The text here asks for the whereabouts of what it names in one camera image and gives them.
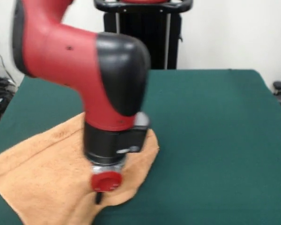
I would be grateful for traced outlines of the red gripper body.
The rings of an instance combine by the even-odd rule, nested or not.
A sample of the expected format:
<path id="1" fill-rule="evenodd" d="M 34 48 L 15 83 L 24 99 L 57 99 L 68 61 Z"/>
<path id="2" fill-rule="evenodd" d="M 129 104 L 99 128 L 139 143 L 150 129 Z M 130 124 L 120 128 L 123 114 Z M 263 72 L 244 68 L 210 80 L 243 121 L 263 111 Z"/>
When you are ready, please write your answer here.
<path id="1" fill-rule="evenodd" d="M 122 175 L 115 171 L 93 174 L 90 184 L 96 192 L 109 192 L 117 189 L 122 183 Z"/>

